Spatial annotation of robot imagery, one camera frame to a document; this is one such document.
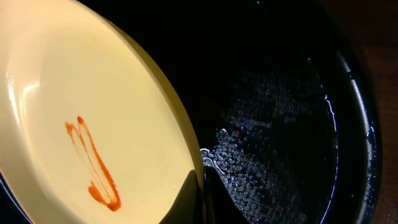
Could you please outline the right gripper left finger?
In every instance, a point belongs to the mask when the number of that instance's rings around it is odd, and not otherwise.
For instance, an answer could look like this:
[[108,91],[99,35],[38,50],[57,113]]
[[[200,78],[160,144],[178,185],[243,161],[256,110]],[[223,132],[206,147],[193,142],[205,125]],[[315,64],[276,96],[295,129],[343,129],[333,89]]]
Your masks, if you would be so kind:
[[188,173],[172,207],[160,224],[202,224],[200,191],[194,170]]

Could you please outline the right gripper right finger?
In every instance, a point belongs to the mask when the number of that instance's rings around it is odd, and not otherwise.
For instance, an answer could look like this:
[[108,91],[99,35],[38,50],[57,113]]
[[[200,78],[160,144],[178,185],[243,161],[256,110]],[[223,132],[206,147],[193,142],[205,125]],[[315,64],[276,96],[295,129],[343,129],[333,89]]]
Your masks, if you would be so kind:
[[205,167],[205,202],[208,224],[249,224],[212,167]]

